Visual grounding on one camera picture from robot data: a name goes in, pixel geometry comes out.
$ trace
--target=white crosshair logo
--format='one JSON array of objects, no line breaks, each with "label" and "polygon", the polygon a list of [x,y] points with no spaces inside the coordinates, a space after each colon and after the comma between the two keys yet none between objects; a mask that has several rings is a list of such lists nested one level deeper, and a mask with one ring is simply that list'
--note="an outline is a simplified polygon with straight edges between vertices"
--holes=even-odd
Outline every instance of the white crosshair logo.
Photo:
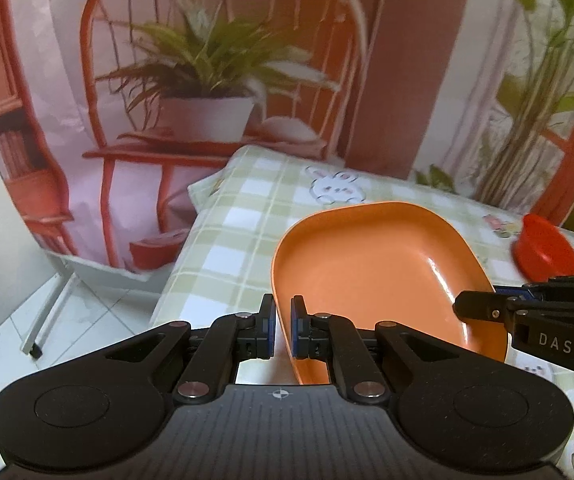
[{"label": "white crosshair logo", "polygon": [[282,388],[272,392],[272,397],[275,397],[278,400],[283,400],[285,397],[289,397],[290,395],[291,393],[289,393],[287,390],[283,390]]}]

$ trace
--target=cartoon rabbit print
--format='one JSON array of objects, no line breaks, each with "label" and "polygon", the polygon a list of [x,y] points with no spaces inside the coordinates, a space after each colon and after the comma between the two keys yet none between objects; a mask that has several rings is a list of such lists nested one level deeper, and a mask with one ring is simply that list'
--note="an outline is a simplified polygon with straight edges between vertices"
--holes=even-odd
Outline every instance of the cartoon rabbit print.
[{"label": "cartoon rabbit print", "polygon": [[305,171],[314,178],[309,192],[319,204],[330,205],[336,202],[358,204],[365,201],[363,190],[352,184],[358,178],[355,173],[342,170],[334,174],[313,166],[308,166]]}]

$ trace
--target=metal stand leg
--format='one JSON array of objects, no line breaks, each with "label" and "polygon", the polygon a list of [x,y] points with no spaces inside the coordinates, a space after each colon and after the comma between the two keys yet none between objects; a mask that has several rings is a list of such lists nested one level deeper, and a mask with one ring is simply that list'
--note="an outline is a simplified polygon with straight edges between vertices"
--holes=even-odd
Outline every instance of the metal stand leg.
[{"label": "metal stand leg", "polygon": [[40,329],[43,327],[47,316],[49,316],[49,313],[56,305],[67,299],[72,288],[74,288],[78,283],[78,276],[74,274],[73,270],[68,269],[65,266],[59,266],[57,268],[59,275],[58,283],[32,322],[29,333],[27,333],[27,336],[20,347],[20,351],[23,352],[23,354],[31,355],[34,359],[38,359],[43,354],[40,347],[36,344],[36,337],[38,336]]}]

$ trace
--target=printed fabric backdrop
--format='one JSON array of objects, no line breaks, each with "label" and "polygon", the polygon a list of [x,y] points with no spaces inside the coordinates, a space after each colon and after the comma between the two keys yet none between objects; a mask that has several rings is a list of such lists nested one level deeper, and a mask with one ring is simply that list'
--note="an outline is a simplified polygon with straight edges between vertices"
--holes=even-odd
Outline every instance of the printed fabric backdrop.
[{"label": "printed fabric backdrop", "polygon": [[246,143],[560,224],[574,0],[0,0],[0,174],[45,249],[172,262]]}]

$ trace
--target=caster wheel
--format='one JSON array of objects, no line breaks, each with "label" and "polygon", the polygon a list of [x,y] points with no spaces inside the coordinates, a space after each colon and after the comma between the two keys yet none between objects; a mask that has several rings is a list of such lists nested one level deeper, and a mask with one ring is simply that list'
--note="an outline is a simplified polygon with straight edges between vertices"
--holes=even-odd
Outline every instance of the caster wheel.
[{"label": "caster wheel", "polygon": [[43,355],[43,351],[41,350],[40,346],[34,343],[32,348],[29,349],[29,354],[32,356],[32,359],[39,359],[41,355]]}]

